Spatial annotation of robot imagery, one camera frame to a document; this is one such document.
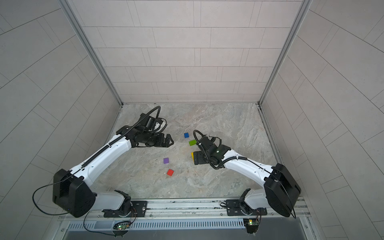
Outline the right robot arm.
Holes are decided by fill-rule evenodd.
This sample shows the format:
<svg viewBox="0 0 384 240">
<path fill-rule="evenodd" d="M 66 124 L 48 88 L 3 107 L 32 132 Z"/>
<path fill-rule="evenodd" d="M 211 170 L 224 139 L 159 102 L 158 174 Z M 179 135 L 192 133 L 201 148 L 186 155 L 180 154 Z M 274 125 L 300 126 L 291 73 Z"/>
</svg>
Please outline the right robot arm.
<svg viewBox="0 0 384 240">
<path fill-rule="evenodd" d="M 251 160 L 223 145 L 222 140 L 216 145 L 216 137 L 198 130 L 194 130 L 193 135 L 199 148 L 194 153 L 195 165 L 208 164 L 214 170 L 233 170 L 262 187 L 259 190 L 246 189 L 233 209 L 250 216 L 259 208 L 270 206 L 283 217 L 296 217 L 294 207 L 302 190 L 286 166 L 280 163 L 271 166 Z"/>
</svg>

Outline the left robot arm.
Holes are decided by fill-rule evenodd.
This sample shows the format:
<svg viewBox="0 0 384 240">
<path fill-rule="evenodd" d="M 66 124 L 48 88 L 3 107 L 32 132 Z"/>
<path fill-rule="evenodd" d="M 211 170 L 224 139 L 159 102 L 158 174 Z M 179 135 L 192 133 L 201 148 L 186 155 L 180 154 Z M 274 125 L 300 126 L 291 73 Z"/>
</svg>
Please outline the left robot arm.
<svg viewBox="0 0 384 240">
<path fill-rule="evenodd" d="M 119 190 L 94 193 L 90 187 L 104 170 L 132 148 L 168 148 L 174 141 L 165 135 L 167 121 L 141 114 L 133 126 L 123 126 L 110 141 L 92 156 L 70 170 L 54 175 L 53 203 L 75 218 L 89 211 L 101 210 L 105 217 L 126 217 L 132 214 L 131 197 Z"/>
</svg>

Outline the red wood cube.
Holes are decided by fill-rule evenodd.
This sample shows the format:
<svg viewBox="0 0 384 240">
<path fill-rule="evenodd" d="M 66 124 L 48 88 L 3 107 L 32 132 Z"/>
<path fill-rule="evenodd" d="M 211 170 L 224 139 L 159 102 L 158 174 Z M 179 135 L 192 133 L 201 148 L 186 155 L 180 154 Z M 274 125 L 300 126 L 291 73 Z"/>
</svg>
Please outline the red wood cube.
<svg viewBox="0 0 384 240">
<path fill-rule="evenodd" d="M 168 175 L 168 176 L 172 176 L 172 175 L 173 175 L 173 173 L 174 173 L 174 171 L 173 171 L 173 170 L 171 170 L 171 169 L 169 169 L 169 170 L 168 170 L 168 172 L 167 172 L 167 175 Z"/>
</svg>

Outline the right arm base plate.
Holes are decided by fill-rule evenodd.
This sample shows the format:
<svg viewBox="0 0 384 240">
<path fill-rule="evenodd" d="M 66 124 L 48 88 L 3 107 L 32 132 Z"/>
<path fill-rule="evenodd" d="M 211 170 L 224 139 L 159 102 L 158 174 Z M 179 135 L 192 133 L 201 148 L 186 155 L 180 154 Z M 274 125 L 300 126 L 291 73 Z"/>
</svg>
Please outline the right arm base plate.
<svg viewBox="0 0 384 240">
<path fill-rule="evenodd" d="M 266 208 L 257 208 L 256 210 L 251 209 L 251 212 L 247 214 L 240 208 L 240 203 L 238 200 L 226 200 L 224 203 L 221 203 L 220 206 L 227 210 L 228 216 L 266 216 Z"/>
</svg>

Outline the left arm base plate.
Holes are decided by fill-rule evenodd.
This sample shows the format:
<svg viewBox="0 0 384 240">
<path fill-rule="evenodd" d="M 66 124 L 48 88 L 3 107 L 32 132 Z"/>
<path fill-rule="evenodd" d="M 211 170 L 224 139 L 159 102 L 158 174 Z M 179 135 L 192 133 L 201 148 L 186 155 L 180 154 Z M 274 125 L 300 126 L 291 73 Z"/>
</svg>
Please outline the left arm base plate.
<svg viewBox="0 0 384 240">
<path fill-rule="evenodd" d="M 104 218 L 134 218 L 144 217 L 147 210 L 147 201 L 124 201 L 117 210 L 102 210 Z"/>
</svg>

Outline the green wood block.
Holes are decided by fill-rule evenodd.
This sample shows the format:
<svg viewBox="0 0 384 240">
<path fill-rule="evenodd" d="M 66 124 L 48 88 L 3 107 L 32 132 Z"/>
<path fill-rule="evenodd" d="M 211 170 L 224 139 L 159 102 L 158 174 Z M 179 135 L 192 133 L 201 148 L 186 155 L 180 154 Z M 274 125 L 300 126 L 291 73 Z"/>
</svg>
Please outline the green wood block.
<svg viewBox="0 0 384 240">
<path fill-rule="evenodd" d="M 196 140 L 191 140 L 191 141 L 189 141 L 189 145 L 190 145 L 190 146 L 196 145 L 196 143 L 197 143 Z"/>
</svg>

